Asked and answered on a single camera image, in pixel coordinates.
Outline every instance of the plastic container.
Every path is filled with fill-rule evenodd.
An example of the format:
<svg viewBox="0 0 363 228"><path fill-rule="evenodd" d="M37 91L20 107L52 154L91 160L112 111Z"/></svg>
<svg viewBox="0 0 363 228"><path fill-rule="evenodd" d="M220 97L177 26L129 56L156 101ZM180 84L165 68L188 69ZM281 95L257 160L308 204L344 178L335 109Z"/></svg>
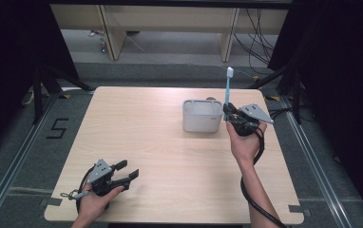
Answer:
<svg viewBox="0 0 363 228"><path fill-rule="evenodd" d="M186 100L182 104L182 128L189 132L217 132L222 104L216 100Z"/></svg>

